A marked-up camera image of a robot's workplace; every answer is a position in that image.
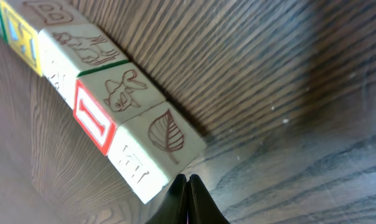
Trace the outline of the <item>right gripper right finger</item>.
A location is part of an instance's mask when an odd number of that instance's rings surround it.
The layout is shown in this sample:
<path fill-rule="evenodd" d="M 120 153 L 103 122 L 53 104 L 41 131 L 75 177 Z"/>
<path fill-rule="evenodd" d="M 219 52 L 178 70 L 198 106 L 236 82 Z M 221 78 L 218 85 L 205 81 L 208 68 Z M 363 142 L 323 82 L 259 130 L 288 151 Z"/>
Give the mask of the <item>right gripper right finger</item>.
<path fill-rule="evenodd" d="M 188 181 L 188 224 L 229 224 L 197 174 Z"/>

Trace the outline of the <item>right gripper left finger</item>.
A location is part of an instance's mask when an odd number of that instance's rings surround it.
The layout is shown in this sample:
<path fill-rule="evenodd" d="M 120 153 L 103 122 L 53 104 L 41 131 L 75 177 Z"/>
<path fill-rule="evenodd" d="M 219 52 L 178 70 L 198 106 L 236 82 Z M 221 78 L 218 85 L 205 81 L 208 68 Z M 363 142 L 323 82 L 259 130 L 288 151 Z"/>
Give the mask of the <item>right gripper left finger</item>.
<path fill-rule="evenodd" d="M 179 174 L 174 179 L 156 213 L 146 224 L 186 224 L 187 223 L 187 179 Z"/>

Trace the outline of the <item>white block with blue side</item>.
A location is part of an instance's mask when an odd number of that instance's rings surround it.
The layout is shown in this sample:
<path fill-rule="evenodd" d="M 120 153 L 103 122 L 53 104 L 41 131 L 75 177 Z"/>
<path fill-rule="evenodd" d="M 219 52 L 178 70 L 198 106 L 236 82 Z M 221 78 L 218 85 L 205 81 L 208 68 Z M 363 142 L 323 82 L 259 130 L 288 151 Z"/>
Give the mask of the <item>white block with blue side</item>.
<path fill-rule="evenodd" d="M 165 101 L 122 124 L 107 157 L 146 204 L 206 147 L 185 117 Z"/>

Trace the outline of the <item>red block letter I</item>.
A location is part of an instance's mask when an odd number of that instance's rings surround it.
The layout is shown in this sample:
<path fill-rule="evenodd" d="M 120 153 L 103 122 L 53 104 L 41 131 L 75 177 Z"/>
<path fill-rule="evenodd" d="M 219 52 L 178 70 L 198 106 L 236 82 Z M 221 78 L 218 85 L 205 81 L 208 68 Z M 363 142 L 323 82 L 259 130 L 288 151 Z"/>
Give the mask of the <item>red block letter I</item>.
<path fill-rule="evenodd" d="M 132 62 L 78 77 L 73 116 L 107 155 L 116 130 L 166 97 Z"/>

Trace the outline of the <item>white block green side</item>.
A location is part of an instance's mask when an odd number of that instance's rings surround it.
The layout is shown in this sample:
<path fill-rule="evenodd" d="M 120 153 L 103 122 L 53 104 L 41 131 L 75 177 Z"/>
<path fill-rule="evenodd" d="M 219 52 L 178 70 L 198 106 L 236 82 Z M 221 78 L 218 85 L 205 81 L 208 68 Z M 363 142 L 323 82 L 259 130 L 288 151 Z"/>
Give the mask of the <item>white block green side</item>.
<path fill-rule="evenodd" d="M 38 35 L 42 74 L 73 108 L 79 76 L 128 62 L 127 56 L 93 24 L 56 26 Z"/>

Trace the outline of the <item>yellow block letter B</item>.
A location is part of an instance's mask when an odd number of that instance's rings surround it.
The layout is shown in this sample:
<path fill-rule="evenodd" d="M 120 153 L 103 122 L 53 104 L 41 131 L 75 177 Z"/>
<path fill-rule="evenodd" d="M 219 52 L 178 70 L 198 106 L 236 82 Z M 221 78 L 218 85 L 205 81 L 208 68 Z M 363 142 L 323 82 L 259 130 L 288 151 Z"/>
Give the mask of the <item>yellow block letter B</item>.
<path fill-rule="evenodd" d="M 88 22 L 66 1 L 0 0 L 0 12 L 11 49 L 40 77 L 39 32 L 50 26 Z"/>

